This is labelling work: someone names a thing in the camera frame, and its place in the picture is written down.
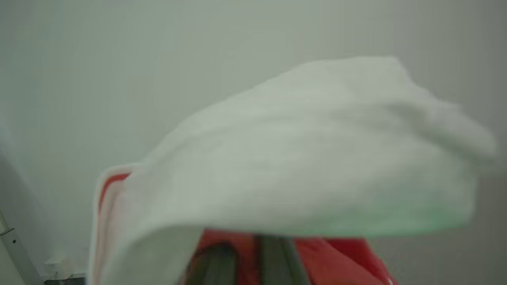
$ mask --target gray wall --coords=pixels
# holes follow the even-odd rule
[[[199,108],[297,64],[394,55],[507,144],[502,0],[0,2],[0,207],[33,261],[86,270],[92,192]],[[402,284],[503,284],[503,178],[467,228],[375,240]]]

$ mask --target floor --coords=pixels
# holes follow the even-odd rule
[[[44,285],[85,285],[84,278],[72,278],[67,280],[48,280]]]

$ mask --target cloth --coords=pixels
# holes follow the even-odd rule
[[[175,284],[204,228],[368,237],[454,227],[472,215],[495,155],[489,131],[396,59],[304,64],[103,174],[91,284]]]

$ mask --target white towel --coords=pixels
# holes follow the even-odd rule
[[[478,170],[495,152],[486,129],[396,59],[308,63],[194,114],[140,163],[106,171],[90,284],[175,284],[205,227],[346,237],[456,226],[473,213]],[[120,178],[103,194],[111,177]]]

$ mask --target wall outlet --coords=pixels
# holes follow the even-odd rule
[[[66,257],[52,257],[44,263],[44,266],[51,276],[50,280],[65,280],[72,275],[72,267]]]

